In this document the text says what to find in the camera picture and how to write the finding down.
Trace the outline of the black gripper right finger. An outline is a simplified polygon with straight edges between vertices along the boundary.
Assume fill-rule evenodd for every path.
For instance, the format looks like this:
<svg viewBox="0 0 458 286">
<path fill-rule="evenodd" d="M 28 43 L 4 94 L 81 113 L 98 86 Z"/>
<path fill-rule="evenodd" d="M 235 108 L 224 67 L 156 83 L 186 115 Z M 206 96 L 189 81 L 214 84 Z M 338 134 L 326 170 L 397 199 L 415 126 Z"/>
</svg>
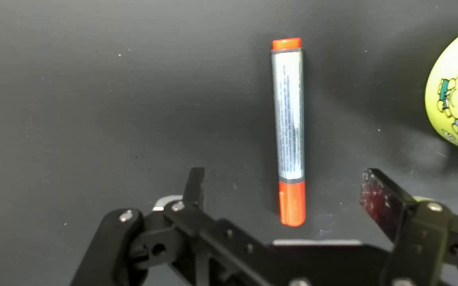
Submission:
<svg viewBox="0 0 458 286">
<path fill-rule="evenodd" d="M 458 215 L 420 200 L 378 169 L 362 172 L 361 207 L 393 243 L 383 286 L 439 286 L 445 264 L 458 269 Z"/>
</svg>

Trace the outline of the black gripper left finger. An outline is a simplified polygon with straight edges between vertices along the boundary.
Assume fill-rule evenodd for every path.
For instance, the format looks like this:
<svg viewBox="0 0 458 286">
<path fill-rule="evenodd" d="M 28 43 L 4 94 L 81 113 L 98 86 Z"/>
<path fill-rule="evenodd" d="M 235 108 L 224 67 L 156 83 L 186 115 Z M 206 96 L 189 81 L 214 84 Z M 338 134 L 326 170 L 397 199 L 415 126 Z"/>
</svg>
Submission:
<svg viewBox="0 0 458 286">
<path fill-rule="evenodd" d="M 184 193 L 159 199 L 149 215 L 106 213 L 70 286 L 141 286 L 156 266 L 170 266 L 191 286 L 272 286 L 265 248 L 203 212 L 203 175 L 194 167 Z"/>
</svg>

